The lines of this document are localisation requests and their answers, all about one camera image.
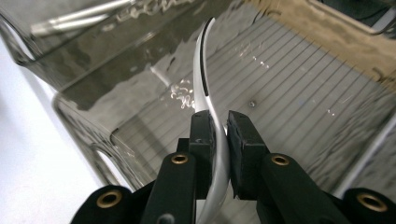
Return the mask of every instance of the brass grommet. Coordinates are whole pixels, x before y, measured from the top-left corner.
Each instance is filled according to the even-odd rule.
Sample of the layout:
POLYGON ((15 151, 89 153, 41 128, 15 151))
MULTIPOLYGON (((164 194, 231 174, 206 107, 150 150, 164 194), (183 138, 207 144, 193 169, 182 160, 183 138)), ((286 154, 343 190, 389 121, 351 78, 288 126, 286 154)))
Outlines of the brass grommet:
POLYGON ((277 165, 289 165, 289 160, 280 155, 273 156, 271 161, 277 165))
POLYGON ((121 198, 121 192, 117 189, 113 189, 102 194, 96 201, 96 205, 101 208, 109 208, 119 203, 121 198))
POLYGON ((174 164, 183 164, 186 163, 188 160, 189 158, 182 154, 178 154, 172 157, 172 163, 174 164))
POLYGON ((374 195, 368 193, 358 194, 358 202, 361 203, 366 208, 376 212, 385 212, 388 210, 388 207, 384 202, 382 202, 379 198, 375 197, 374 195))

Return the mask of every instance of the black stripe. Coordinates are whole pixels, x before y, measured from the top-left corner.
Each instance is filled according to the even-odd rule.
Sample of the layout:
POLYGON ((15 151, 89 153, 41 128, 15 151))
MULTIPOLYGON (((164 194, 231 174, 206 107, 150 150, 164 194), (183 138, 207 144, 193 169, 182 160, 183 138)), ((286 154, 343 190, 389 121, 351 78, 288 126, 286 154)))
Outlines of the black stripe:
POLYGON ((204 31, 202 32, 202 38, 201 38, 201 53, 200 53, 200 65, 201 65, 201 79, 202 79, 202 85, 204 86, 204 92, 205 92, 205 96, 209 96, 209 91, 207 90, 207 85, 206 85, 206 78, 205 78, 205 58, 204 58, 204 43, 205 43, 205 35, 206 35, 206 30, 207 27, 209 26, 210 22, 212 22, 212 20, 214 20, 214 18, 210 18, 209 21, 206 22, 204 31))

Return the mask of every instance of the metal ring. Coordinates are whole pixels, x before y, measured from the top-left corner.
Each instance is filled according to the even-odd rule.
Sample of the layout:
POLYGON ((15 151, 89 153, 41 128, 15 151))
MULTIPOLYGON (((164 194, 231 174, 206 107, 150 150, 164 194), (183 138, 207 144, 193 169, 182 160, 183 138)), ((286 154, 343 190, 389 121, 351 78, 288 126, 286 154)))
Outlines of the metal ring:
POLYGON ((96 205, 101 208, 109 208, 119 203, 121 198, 121 192, 117 189, 113 189, 102 194, 96 201, 96 205))
POLYGON ((289 165, 289 160, 280 155, 273 156, 271 161, 277 165, 289 165))
POLYGON ((188 160, 189 158, 182 154, 178 154, 172 157, 172 163, 174 164, 183 164, 186 163, 188 160))
POLYGON ((358 201, 363 206, 376 212, 385 212, 388 210, 387 205, 382 202, 379 198, 368 193, 358 194, 358 201))

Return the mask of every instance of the white curved object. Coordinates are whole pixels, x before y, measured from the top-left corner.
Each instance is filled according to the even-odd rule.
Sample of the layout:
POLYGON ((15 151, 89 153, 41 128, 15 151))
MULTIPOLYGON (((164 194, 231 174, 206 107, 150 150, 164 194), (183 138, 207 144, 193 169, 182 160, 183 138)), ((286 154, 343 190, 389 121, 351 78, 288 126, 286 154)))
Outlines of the white curved object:
POLYGON ((193 85, 195 112, 209 110, 215 123, 216 132, 216 153, 213 164, 212 184, 207 193, 206 201, 198 223, 210 222, 220 210, 227 192, 230 180, 230 153, 228 149, 227 137, 219 120, 219 116, 212 104, 207 85, 206 72, 206 39, 210 28, 215 22, 211 18, 205 25, 204 30, 198 37, 194 61, 193 61, 193 85))

